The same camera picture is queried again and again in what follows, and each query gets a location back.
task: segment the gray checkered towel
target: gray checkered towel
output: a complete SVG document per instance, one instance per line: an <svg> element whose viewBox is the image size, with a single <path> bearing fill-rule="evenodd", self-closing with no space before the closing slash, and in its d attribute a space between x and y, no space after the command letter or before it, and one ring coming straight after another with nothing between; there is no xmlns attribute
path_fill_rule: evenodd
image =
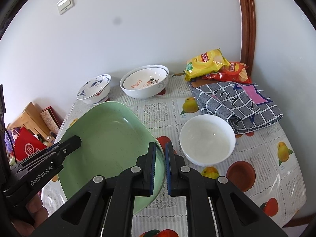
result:
<svg viewBox="0 0 316 237"><path fill-rule="evenodd" d="M278 122L283 114L260 87L220 82L192 90L202 114L226 120L235 134L245 134Z"/></svg>

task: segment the screw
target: screw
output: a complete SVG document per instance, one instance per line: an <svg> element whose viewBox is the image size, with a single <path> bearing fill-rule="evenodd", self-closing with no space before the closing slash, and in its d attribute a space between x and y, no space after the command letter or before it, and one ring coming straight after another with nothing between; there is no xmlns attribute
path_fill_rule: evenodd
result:
<svg viewBox="0 0 316 237"><path fill-rule="evenodd" d="M218 181L223 184L228 183L228 179L225 176L220 176Z"/></svg>
<svg viewBox="0 0 316 237"><path fill-rule="evenodd" d="M134 166L134 167L131 168L131 171L133 173L138 173L140 171L140 167L139 166Z"/></svg>
<svg viewBox="0 0 316 237"><path fill-rule="evenodd" d="M190 170L191 170L188 166L182 166L180 169L181 169L181 171L184 172L184 173L188 173L188 172L190 172Z"/></svg>
<svg viewBox="0 0 316 237"><path fill-rule="evenodd" d="M100 175L97 175L97 176L93 177L93 181L95 183L101 183L103 181L103 177Z"/></svg>

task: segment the red chip bag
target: red chip bag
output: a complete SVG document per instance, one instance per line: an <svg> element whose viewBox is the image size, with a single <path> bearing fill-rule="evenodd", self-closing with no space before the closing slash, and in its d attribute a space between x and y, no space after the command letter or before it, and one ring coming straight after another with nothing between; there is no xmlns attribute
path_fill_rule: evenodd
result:
<svg viewBox="0 0 316 237"><path fill-rule="evenodd" d="M16 159L21 161L46 146L36 139L25 127L22 127L15 141Z"/></svg>
<svg viewBox="0 0 316 237"><path fill-rule="evenodd" d="M218 72L207 74L202 79L217 80L221 82L233 81L242 84L251 84L252 81L248 77L247 65L241 62L230 62L229 66L224 65Z"/></svg>

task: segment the stacked bowls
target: stacked bowls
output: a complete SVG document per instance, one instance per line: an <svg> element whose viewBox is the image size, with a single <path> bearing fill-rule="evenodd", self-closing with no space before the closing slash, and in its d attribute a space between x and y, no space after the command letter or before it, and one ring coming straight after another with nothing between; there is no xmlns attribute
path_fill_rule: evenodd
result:
<svg viewBox="0 0 316 237"><path fill-rule="evenodd" d="M147 65L127 73L120 87L133 98L149 98L161 92L168 84L169 70L163 65Z"/></svg>

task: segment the white bowl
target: white bowl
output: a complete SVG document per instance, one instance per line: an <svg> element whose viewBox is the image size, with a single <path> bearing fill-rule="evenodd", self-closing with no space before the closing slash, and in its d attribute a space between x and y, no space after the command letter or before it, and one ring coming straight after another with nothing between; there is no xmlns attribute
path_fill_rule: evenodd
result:
<svg viewBox="0 0 316 237"><path fill-rule="evenodd" d="M167 71L162 68L141 69L128 76L123 87L127 90L139 90L148 88L162 82L167 76Z"/></svg>
<svg viewBox="0 0 316 237"><path fill-rule="evenodd" d="M167 72L167 75L165 79L155 85L149 86L147 88L143 89L138 89L138 90L128 90L124 88L123 83L124 81L133 73L142 70L142 69L148 69L148 68L161 68L164 69ZM119 85L123 92L125 92L128 96L133 97L133 98L139 98L139 99L144 99L144 98L149 98L152 97L158 93L160 93L168 84L168 77L169 77L169 70L167 67L162 66L162 65L147 65L147 66L142 66L136 69L133 69L129 73L127 73L125 76L122 77Z"/></svg>
<svg viewBox="0 0 316 237"><path fill-rule="evenodd" d="M111 76L103 74L85 83L77 93L77 99L87 104L97 104L106 101L110 92Z"/></svg>
<svg viewBox="0 0 316 237"><path fill-rule="evenodd" d="M233 152L236 137L231 126L214 115L189 119L180 132L180 146L189 161L211 166L227 159Z"/></svg>

